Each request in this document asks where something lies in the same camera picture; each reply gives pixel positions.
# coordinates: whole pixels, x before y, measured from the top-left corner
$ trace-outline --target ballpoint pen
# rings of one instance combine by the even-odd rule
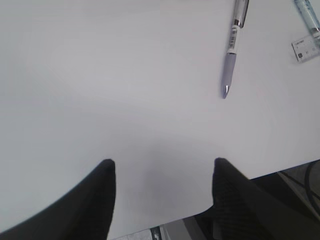
[[[320,23],[309,0],[294,0],[306,26],[308,27],[315,43],[320,46]]]
[[[230,90],[232,76],[234,73],[237,49],[239,44],[239,33],[244,27],[249,0],[235,0],[233,21],[231,26],[228,50],[226,52],[222,73],[222,96],[225,99]]]

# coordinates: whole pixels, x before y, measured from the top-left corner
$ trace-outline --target floor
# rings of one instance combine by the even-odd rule
[[[292,181],[290,178],[282,174],[281,172],[278,172],[280,177],[288,184],[288,186],[295,192],[295,194],[304,202],[305,205],[309,207],[309,209],[314,213],[315,216],[317,216],[320,220],[320,215],[317,215],[317,213],[312,208],[308,197],[306,195],[305,189],[303,188],[304,184],[304,178],[306,169],[308,167],[309,163],[300,165],[297,167],[289,168],[284,170],[283,172],[292,178],[294,178],[296,181],[298,181],[301,184],[296,184],[294,181]],[[320,196],[320,161],[317,162],[310,174],[310,187],[312,191]],[[320,200],[315,199],[317,201],[318,205],[320,206]],[[152,231],[150,229],[140,231],[137,233],[133,233],[127,236],[123,236],[114,240],[202,240],[203,238],[199,235],[196,239],[192,239],[190,235],[190,221],[186,221],[185,219],[181,219],[178,221],[170,222],[164,225],[159,226],[161,237],[153,236]]]

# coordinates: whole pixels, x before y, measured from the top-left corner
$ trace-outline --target desk surface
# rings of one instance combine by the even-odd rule
[[[320,16],[320,2],[312,1]],[[2,0],[0,232],[116,162],[109,237],[212,205],[216,157],[258,177],[320,157],[320,57],[291,0],[250,1],[227,99],[232,0]]]

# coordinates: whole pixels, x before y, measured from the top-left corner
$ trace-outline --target pen clip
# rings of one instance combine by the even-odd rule
[[[249,0],[248,0],[248,2],[247,2],[247,4],[246,4],[246,8],[245,8],[245,12],[244,12],[244,18],[243,18],[243,23],[242,23],[242,25],[241,25],[241,28],[243,28],[244,25],[245,25],[246,18],[247,18],[248,7],[249,7]]]

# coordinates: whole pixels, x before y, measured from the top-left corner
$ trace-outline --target black cable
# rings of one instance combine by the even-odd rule
[[[297,185],[299,185],[300,187],[306,189],[305,185],[303,185],[301,182],[299,182],[297,179],[295,179],[294,177],[290,176],[289,174],[285,173],[284,171],[280,171],[280,173],[282,173],[283,175],[285,175],[288,179],[290,179],[291,181],[293,181],[294,183],[296,183]],[[314,191],[311,191],[312,195],[317,198],[320,201],[320,196],[318,194],[316,194]]]
[[[320,208],[318,204],[316,203],[314,197],[312,196],[312,191],[310,189],[310,173],[313,168],[313,166],[317,163],[317,161],[311,162],[308,167],[306,168],[305,175],[304,175],[304,187],[305,187],[305,192],[306,195],[314,208],[314,210],[320,215]]]

